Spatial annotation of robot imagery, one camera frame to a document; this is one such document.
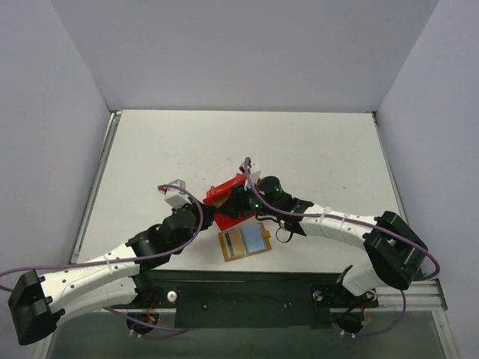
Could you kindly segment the red plastic bin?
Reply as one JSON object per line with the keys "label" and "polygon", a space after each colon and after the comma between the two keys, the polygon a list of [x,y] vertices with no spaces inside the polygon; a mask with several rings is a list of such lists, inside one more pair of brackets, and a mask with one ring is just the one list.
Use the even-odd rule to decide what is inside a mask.
{"label": "red plastic bin", "polygon": [[204,204],[214,206],[214,197],[229,194],[228,200],[221,207],[214,206],[216,208],[214,220],[220,230],[228,230],[255,215],[252,196],[243,186],[245,179],[244,174],[236,174],[233,179],[212,186],[203,199]]}

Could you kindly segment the orange credit card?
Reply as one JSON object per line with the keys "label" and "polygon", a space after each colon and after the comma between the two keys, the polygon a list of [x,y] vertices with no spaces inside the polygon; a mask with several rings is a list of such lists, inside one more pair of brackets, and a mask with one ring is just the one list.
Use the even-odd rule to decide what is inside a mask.
{"label": "orange credit card", "polygon": [[239,230],[228,231],[223,237],[228,258],[232,259],[245,254],[245,245]]}
{"label": "orange credit card", "polygon": [[222,195],[219,195],[217,197],[213,198],[213,204],[216,208],[221,207],[229,198],[229,194],[224,193]]}

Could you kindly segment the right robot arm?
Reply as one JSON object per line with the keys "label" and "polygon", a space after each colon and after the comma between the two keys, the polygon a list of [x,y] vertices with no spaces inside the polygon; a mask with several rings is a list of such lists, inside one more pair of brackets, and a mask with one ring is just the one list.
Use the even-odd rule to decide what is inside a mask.
{"label": "right robot arm", "polygon": [[427,246],[398,214],[333,211],[288,194],[274,176],[264,177],[254,188],[248,182],[234,185],[219,204],[219,212],[234,220],[255,215],[292,234],[320,236],[365,251],[367,261],[348,265],[334,288],[336,301],[344,306],[378,286],[408,289],[426,257]]}

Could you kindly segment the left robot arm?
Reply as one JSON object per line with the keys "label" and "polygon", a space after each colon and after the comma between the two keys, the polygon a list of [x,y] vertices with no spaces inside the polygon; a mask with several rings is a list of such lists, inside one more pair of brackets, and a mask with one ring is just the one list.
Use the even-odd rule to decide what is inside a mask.
{"label": "left robot arm", "polygon": [[34,269],[22,274],[8,299],[19,344],[27,346],[50,335],[67,314],[68,301],[167,263],[197,232],[212,225],[215,212],[213,206],[186,204],[161,224],[110,251],[97,265],[89,262],[48,274],[39,275]]}

